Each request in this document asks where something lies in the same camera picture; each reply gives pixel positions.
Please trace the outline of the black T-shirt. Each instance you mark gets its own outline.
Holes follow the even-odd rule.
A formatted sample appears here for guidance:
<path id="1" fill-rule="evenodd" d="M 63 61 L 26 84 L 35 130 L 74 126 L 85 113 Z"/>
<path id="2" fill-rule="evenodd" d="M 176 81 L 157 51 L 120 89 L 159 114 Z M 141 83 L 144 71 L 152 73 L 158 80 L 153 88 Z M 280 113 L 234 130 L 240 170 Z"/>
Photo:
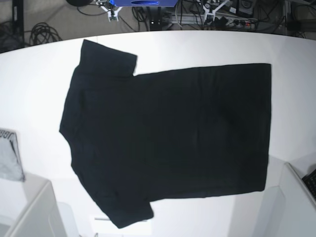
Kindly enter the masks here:
<path id="1" fill-rule="evenodd" d="M 151 202 L 261 192 L 272 67 L 237 64 L 134 75 L 137 56 L 85 40 L 60 133 L 81 184 L 118 228 Z"/>

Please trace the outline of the white table slot plate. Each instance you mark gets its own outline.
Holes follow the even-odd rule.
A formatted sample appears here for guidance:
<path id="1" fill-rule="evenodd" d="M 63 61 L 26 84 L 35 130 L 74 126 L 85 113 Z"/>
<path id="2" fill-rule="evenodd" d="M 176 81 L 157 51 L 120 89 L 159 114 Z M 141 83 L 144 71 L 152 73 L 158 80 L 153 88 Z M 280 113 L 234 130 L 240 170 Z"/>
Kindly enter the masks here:
<path id="1" fill-rule="evenodd" d="M 110 219 L 106 218 L 106 217 L 94 217 L 94 220 L 96 220 L 96 221 L 110 221 Z"/>

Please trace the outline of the blue box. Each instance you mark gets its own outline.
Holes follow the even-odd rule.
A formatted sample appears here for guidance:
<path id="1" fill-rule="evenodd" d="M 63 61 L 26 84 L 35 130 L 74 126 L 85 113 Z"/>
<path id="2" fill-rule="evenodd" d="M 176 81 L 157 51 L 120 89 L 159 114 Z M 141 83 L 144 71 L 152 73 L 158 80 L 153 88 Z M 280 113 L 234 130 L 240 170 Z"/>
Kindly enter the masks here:
<path id="1" fill-rule="evenodd" d="M 174 7 L 178 0 L 114 0 L 116 6 L 132 7 L 132 6 L 160 6 Z"/>

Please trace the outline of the white cabinet left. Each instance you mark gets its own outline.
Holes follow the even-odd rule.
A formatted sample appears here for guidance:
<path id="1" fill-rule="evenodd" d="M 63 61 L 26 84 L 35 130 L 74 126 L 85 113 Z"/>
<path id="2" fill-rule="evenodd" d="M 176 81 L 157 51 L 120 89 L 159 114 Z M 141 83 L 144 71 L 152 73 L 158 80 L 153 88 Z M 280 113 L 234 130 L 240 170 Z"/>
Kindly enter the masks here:
<path id="1" fill-rule="evenodd" d="M 0 180 L 2 237 L 66 237 L 50 180 L 27 173 L 24 182 Z"/>

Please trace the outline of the white cabinet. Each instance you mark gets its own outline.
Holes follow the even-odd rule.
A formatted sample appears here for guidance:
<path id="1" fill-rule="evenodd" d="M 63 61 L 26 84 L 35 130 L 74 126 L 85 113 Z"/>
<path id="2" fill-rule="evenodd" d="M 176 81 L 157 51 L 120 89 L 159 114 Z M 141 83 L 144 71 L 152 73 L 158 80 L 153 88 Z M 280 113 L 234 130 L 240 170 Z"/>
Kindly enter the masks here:
<path id="1" fill-rule="evenodd" d="M 289 163 L 284 165 L 279 185 L 266 190 L 257 223 L 261 237 L 316 235 L 316 202 Z"/>
<path id="2" fill-rule="evenodd" d="M 66 237 L 50 180 L 27 173 L 24 182 L 0 180 L 2 237 Z"/>

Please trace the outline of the grey folded cloth bag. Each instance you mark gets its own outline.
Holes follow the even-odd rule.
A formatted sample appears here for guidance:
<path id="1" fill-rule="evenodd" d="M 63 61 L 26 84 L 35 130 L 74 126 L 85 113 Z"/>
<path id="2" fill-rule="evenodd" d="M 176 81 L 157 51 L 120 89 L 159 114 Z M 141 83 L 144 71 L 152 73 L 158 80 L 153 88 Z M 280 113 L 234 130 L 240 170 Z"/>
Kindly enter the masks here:
<path id="1" fill-rule="evenodd" d="M 10 181 L 25 181 L 17 134 L 14 130 L 4 128 L 0 129 L 0 177 Z"/>

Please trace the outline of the white cabinet right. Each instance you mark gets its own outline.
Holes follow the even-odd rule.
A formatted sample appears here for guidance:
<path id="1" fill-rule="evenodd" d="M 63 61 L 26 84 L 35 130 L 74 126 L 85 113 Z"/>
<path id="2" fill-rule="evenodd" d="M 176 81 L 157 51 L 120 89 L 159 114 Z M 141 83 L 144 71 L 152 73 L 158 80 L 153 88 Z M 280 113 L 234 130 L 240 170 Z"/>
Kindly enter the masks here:
<path id="1" fill-rule="evenodd" d="M 316 235 L 316 202 L 289 163 L 284 165 L 279 185 L 266 190 L 257 223 L 261 237 Z"/>

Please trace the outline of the black keyboard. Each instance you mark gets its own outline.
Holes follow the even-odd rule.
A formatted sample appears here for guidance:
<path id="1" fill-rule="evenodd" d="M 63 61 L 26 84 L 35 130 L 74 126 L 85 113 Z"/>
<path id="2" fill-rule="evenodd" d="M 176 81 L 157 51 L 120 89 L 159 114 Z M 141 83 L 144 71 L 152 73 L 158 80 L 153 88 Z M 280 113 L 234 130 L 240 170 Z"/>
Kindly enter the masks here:
<path id="1" fill-rule="evenodd" d="M 305 186 L 310 191 L 311 195 L 316 198 L 316 170 L 314 170 L 311 174 L 303 177 L 303 182 Z"/>

